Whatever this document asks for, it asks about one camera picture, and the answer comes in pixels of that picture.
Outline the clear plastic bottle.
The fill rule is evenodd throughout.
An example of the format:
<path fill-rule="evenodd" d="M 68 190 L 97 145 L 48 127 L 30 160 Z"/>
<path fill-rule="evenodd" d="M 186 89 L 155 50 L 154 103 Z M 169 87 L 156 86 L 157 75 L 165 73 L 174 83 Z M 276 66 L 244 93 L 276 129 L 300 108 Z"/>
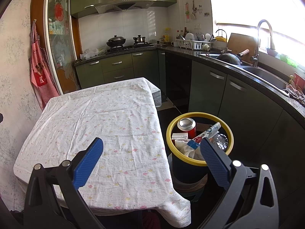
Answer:
<path fill-rule="evenodd" d="M 218 148 L 220 148 L 224 152 L 228 148 L 229 140 L 224 134 L 218 133 L 212 138 L 212 140 L 213 140 L 213 143 L 215 145 L 217 145 Z"/>

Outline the white blue plastic wrapper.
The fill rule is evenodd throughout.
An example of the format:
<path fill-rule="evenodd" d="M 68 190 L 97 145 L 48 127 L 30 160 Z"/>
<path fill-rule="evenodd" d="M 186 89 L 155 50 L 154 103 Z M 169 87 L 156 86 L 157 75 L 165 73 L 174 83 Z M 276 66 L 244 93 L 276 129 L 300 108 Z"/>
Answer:
<path fill-rule="evenodd" d="M 202 139 L 207 138 L 210 139 L 218 133 L 218 130 L 221 128 L 221 124 L 219 122 L 215 123 L 213 126 L 208 128 L 206 131 L 196 136 L 194 139 L 190 140 L 187 145 L 192 149 L 196 150 L 200 146 L 200 142 Z"/>

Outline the white paper towel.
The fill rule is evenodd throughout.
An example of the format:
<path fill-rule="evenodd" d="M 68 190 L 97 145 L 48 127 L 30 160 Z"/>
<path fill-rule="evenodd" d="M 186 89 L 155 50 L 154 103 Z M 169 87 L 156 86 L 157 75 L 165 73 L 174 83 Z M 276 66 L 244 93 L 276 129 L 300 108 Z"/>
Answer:
<path fill-rule="evenodd" d="M 186 157 L 204 160 L 199 143 L 191 139 L 175 139 L 175 147 Z"/>

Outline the red soda can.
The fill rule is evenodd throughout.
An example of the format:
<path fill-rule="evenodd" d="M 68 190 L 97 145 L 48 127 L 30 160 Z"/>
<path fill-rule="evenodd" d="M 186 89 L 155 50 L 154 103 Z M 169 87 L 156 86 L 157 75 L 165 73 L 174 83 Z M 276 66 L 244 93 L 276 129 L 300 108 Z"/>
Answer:
<path fill-rule="evenodd" d="M 177 127 L 179 130 L 186 132 L 189 139 L 193 139 L 197 135 L 196 122 L 192 118 L 182 118 L 178 121 Z"/>

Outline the red white milk carton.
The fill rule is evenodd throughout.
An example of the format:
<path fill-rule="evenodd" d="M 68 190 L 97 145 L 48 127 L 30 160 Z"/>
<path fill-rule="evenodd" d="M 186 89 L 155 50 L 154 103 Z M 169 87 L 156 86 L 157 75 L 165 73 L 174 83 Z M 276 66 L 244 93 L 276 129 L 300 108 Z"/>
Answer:
<path fill-rule="evenodd" d="M 188 133 L 187 132 L 181 132 L 181 133 L 173 133 L 171 137 L 172 141 L 178 140 L 184 140 L 188 139 Z"/>

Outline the yellow rimmed trash bin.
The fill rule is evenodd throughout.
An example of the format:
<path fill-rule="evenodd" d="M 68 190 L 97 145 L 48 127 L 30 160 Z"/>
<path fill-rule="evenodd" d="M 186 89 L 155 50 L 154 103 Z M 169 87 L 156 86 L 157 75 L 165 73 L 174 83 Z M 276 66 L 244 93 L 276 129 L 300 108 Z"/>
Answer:
<path fill-rule="evenodd" d="M 231 167 L 221 163 L 218 155 L 230 154 L 234 137 L 223 120 L 203 112 L 182 114 L 169 124 L 166 141 L 172 152 L 174 188 L 179 193 L 191 193 L 190 185 L 199 190 L 210 170 L 219 172 L 229 186 Z"/>

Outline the red checkered apron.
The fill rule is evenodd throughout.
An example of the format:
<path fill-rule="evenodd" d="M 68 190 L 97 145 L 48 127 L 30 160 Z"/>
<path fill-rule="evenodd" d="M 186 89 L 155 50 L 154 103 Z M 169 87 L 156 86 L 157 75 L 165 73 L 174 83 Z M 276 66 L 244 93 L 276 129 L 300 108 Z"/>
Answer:
<path fill-rule="evenodd" d="M 40 36 L 36 30 L 36 20 L 31 25 L 30 52 L 30 80 L 39 106 L 44 110 L 49 100 L 59 96 L 59 93 L 50 71 L 47 53 L 40 45 Z"/>

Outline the black pan in sink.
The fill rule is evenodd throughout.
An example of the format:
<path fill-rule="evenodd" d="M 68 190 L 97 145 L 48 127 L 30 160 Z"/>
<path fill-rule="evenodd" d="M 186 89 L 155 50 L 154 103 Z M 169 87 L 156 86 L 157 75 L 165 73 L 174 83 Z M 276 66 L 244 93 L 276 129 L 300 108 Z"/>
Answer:
<path fill-rule="evenodd" d="M 249 49 L 245 49 L 244 51 L 238 53 L 238 54 L 232 54 L 232 53 L 223 53 L 219 56 L 216 57 L 217 60 L 221 60 L 223 62 L 233 64 L 233 65 L 242 65 L 242 60 L 241 58 L 244 55 L 247 55 L 250 53 Z"/>

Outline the white plastic bag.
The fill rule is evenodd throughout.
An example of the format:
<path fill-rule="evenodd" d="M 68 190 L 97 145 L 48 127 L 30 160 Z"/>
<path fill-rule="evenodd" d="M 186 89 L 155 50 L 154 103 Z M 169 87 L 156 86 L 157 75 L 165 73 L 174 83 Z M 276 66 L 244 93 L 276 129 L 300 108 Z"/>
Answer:
<path fill-rule="evenodd" d="M 86 49 L 83 54 L 80 54 L 80 59 L 81 60 L 88 60 L 92 57 L 104 54 L 107 52 L 106 48 L 89 48 Z"/>

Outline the wooden cutting board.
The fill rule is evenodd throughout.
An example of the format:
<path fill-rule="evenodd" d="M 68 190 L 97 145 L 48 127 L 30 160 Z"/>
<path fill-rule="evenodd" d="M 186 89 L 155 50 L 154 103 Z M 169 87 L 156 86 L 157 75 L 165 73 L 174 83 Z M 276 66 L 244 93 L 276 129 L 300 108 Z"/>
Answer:
<path fill-rule="evenodd" d="M 248 49 L 250 52 L 241 59 L 247 63 L 253 64 L 250 57 L 255 55 L 256 39 L 254 37 L 231 33 L 227 47 L 233 54 L 238 54 Z"/>

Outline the white dish rack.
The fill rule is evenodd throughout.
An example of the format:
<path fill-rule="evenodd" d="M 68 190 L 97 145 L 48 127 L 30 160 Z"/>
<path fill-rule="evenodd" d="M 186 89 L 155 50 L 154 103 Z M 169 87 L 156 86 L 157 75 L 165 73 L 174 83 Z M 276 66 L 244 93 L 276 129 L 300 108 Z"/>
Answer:
<path fill-rule="evenodd" d="M 197 36 L 193 33 L 186 33 L 185 36 L 181 36 L 176 40 L 180 48 L 191 49 L 191 50 L 205 50 L 208 51 L 211 48 L 212 42 L 198 40 Z"/>

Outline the black wok with lid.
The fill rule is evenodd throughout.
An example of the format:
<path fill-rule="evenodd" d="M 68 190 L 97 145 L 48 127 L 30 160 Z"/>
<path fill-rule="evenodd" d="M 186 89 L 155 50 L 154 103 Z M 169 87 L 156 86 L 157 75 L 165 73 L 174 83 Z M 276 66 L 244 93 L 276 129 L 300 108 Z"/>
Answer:
<path fill-rule="evenodd" d="M 126 39 L 123 36 L 114 35 L 107 41 L 107 46 L 110 48 L 123 47 Z"/>

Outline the glass sliding door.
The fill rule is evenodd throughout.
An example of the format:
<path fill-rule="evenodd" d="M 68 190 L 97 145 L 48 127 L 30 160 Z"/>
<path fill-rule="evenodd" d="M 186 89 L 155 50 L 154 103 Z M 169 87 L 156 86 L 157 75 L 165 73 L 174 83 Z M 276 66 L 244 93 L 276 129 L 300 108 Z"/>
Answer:
<path fill-rule="evenodd" d="M 76 61 L 70 0 L 44 0 L 44 40 L 49 67 L 60 95 L 80 88 L 74 62 Z"/>

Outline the small steel pot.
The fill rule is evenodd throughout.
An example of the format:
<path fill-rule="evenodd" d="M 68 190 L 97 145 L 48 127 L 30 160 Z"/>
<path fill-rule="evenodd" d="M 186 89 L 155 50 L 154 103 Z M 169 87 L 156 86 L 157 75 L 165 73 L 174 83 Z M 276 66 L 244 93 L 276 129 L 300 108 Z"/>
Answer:
<path fill-rule="evenodd" d="M 133 44 L 137 45 L 137 44 L 146 44 L 146 37 L 145 36 L 141 36 L 138 35 L 137 37 L 133 37 Z"/>

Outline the steel range hood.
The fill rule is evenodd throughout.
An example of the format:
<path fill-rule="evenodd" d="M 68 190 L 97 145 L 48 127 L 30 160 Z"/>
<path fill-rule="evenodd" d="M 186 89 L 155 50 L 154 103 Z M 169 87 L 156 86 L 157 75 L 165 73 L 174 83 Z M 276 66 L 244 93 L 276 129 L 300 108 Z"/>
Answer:
<path fill-rule="evenodd" d="M 115 0 L 107 3 L 99 3 L 95 6 L 98 14 L 113 11 L 127 11 L 132 9 L 148 9 L 152 6 L 165 6 L 164 0 Z"/>

